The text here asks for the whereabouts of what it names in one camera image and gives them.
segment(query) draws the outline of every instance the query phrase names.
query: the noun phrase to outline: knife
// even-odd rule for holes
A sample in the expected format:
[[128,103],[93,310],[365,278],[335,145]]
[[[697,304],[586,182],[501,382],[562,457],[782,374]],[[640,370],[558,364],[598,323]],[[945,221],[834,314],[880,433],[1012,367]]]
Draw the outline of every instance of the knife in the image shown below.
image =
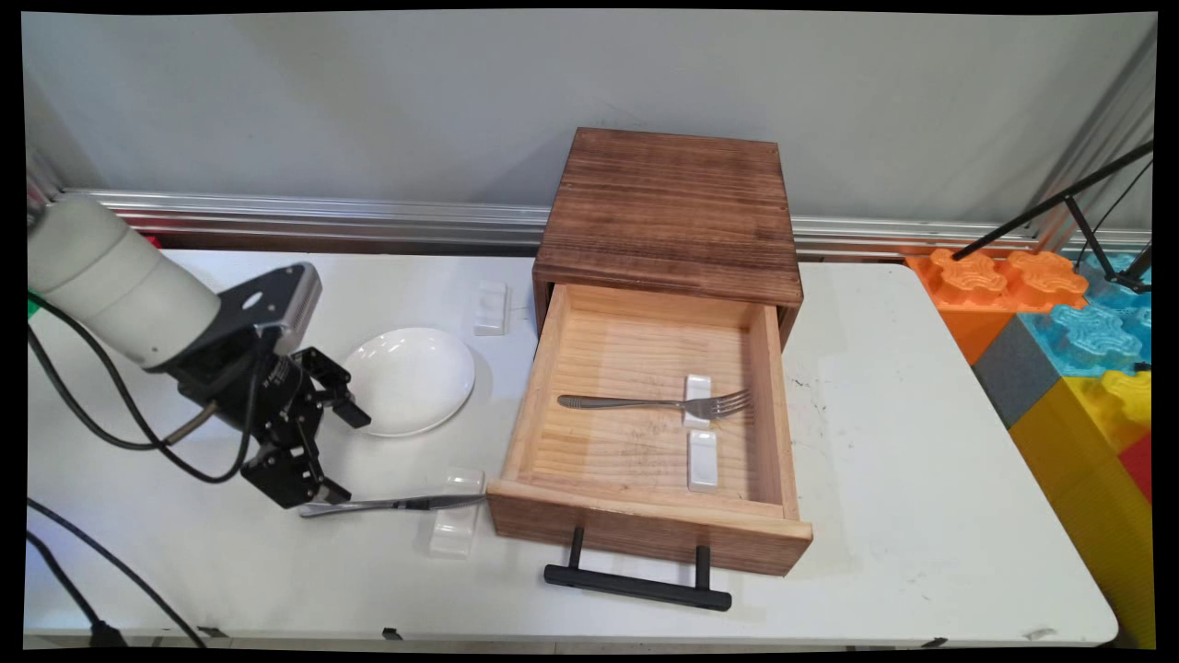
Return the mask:
[[459,508],[483,501],[486,495],[424,495],[404,499],[376,499],[369,501],[345,501],[343,504],[328,504],[324,501],[310,501],[298,508],[298,514],[303,518],[318,518],[320,516],[331,516],[332,513],[349,513],[353,511],[373,511],[377,508],[401,508],[406,511],[436,511],[439,508]]

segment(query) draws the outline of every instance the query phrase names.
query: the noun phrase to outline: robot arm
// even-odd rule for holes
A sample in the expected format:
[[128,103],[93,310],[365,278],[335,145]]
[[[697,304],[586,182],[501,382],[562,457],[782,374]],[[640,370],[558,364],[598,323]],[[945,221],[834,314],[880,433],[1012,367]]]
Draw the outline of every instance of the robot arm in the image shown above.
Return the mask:
[[230,426],[252,419],[261,448],[242,475],[279,506],[350,499],[320,467],[315,435],[324,406],[354,428],[370,419],[343,368],[315,348],[292,354],[321,291],[310,263],[215,294],[101,204],[67,195],[28,229],[28,288]]

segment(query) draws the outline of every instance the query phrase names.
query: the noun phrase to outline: white wall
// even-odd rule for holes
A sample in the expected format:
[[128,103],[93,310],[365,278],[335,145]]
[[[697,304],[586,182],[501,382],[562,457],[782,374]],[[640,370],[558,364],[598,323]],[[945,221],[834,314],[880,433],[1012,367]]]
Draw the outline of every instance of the white wall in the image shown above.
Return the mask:
[[74,186],[549,204],[574,127],[773,140],[796,214],[1005,221],[1157,14],[22,14]]

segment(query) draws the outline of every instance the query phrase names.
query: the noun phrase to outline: blue foam block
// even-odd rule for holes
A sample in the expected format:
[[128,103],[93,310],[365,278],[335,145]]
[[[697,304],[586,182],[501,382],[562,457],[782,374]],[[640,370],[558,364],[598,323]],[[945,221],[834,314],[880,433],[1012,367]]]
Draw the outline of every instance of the blue foam block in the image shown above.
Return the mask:
[[1132,308],[1118,311],[1121,316],[1121,328],[1142,343],[1139,355],[1146,363],[1151,362],[1151,307]]
[[1100,378],[1106,370],[1134,374],[1142,342],[1121,328],[1119,313],[1100,304],[1063,304],[1047,315],[1020,313],[1040,349],[1060,375]]
[[[1121,271],[1134,262],[1134,256],[1129,254],[1113,254],[1108,257],[1109,264],[1113,267],[1114,271]],[[1078,271],[1085,277],[1086,281],[1089,282],[1089,287],[1085,291],[1085,298],[1088,300],[1089,303],[1101,304],[1112,309],[1144,308],[1151,306],[1150,293],[1138,294],[1125,285],[1106,281],[1105,270],[1101,269],[1101,263],[1098,262],[1096,256],[1093,254],[1085,256],[1085,260],[1081,261],[1081,267]],[[1150,282],[1151,269],[1147,269],[1146,273],[1142,274],[1142,283]]]

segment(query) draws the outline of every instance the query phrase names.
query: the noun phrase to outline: white plate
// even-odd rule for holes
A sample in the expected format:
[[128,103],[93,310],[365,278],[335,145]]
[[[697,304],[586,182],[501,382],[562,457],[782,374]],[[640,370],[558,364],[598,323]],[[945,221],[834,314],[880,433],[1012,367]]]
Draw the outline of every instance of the white plate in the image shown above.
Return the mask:
[[453,334],[427,327],[386,332],[345,361],[348,388],[373,422],[365,433],[400,438],[449,419],[475,386],[475,359]]

